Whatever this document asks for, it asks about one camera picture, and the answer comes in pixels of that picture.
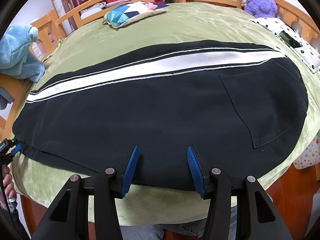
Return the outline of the person's left hand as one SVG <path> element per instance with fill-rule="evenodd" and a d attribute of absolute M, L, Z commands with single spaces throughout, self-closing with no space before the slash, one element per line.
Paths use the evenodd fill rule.
<path fill-rule="evenodd" d="M 2 174 L 3 174 L 3 186 L 4 186 L 4 193 L 6 197 L 4 198 L 1 194 L 1 208 L 7 209 L 5 201 L 7 198 L 16 200 L 17 192 L 14 189 L 14 182 L 12 181 L 12 175 L 10 174 L 10 168 L 6 165 L 2 166 Z"/>

